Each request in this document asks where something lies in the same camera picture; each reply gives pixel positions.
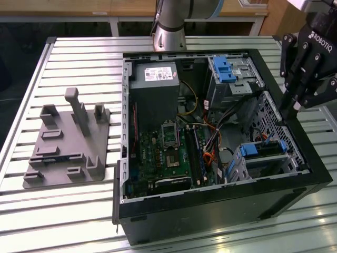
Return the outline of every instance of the motherboard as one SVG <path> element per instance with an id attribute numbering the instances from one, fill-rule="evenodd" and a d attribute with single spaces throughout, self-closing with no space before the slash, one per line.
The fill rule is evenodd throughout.
<path id="1" fill-rule="evenodd" d="M 207 172 L 202 156 L 204 129 L 179 128 L 168 121 L 160 129 L 140 132 L 138 151 L 131 154 L 129 198 L 210 186 L 213 172 Z"/>

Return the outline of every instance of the ram slot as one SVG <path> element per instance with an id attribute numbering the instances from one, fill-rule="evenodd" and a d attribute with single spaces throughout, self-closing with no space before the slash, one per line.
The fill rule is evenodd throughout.
<path id="1" fill-rule="evenodd" d="M 187 155 L 193 177 L 194 185 L 199 186 L 203 182 L 203 175 L 199 162 L 199 151 L 195 143 L 194 130 L 184 130 L 185 141 L 187 146 Z"/>
<path id="2" fill-rule="evenodd" d="M 196 143 L 196 148 L 198 150 L 198 154 L 199 154 L 199 164 L 200 164 L 200 168 L 202 171 L 202 176 L 203 176 L 203 181 L 207 180 L 207 172 L 206 172 L 206 167 L 205 167 L 205 163 L 204 163 L 204 158 L 203 158 L 203 152 L 202 152 L 202 147 L 199 144 L 199 139 L 198 139 L 198 135 L 196 133 L 196 129 L 193 128 L 194 130 L 194 137 L 195 137 L 195 143 Z"/>

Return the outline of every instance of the blue drive bay latch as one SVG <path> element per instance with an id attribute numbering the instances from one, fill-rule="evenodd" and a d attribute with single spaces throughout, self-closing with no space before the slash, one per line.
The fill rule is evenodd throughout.
<path id="1" fill-rule="evenodd" d="M 232 69 L 225 56 L 217 56 L 213 58 L 214 68 L 219 75 L 221 83 L 235 83 L 236 76 L 233 75 Z"/>

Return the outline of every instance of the slotted aluminum table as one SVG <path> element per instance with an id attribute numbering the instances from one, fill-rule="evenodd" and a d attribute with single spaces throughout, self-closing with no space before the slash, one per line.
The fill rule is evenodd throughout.
<path id="1" fill-rule="evenodd" d="M 188 37 L 189 50 L 257 48 L 278 84 L 280 47 L 271 37 Z M 130 247 L 111 222 L 113 171 L 120 157 L 122 53 L 151 51 L 149 37 L 58 38 L 47 43 L 0 154 L 0 252 L 316 252 L 336 249 L 335 181 L 278 218 Z M 111 111 L 105 180 L 78 187 L 25 190 L 44 104 L 70 110 L 67 87 L 93 109 Z M 326 108 L 299 114 L 317 152 L 337 179 L 337 127 Z"/>

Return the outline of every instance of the gray plastic holder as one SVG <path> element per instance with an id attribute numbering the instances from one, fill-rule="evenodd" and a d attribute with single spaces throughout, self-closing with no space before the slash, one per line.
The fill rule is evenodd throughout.
<path id="1" fill-rule="evenodd" d="M 58 112 L 53 104 L 41 110 L 43 123 L 24 174 L 25 189 L 104 179 L 110 112 L 102 104 L 86 111 L 77 88 L 68 88 L 65 100 L 72 112 Z"/>

